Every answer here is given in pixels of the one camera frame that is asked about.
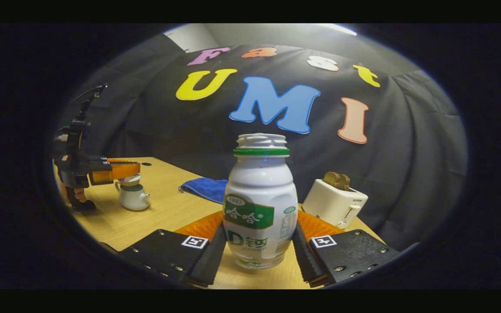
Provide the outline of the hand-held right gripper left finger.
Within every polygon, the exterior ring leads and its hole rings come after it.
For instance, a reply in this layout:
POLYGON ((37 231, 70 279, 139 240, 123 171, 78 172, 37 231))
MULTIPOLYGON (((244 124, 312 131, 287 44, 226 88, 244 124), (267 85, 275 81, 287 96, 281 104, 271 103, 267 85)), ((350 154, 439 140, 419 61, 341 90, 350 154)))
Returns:
POLYGON ((218 211, 175 231, 157 229, 119 255, 169 284, 206 288, 214 283, 227 242, 223 218, 218 211))

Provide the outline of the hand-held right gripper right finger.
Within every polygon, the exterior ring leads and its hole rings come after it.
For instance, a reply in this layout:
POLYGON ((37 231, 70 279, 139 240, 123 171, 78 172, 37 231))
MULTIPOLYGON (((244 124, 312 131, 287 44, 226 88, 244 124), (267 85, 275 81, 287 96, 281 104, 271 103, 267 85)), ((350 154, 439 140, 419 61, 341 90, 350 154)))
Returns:
POLYGON ((303 211, 298 212, 292 240, 301 275, 310 287, 354 279, 399 254, 365 230, 345 231, 303 211))

